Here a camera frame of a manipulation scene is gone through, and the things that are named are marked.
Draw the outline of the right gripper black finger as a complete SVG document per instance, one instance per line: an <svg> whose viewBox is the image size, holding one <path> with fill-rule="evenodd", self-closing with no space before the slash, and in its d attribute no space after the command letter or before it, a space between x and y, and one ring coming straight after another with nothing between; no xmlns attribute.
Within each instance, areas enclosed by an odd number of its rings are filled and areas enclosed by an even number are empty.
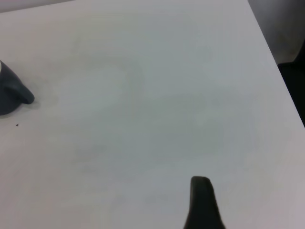
<svg viewBox="0 0 305 229"><path fill-rule="evenodd" d="M185 229L224 229L210 179L194 176L190 184L189 212Z"/></svg>

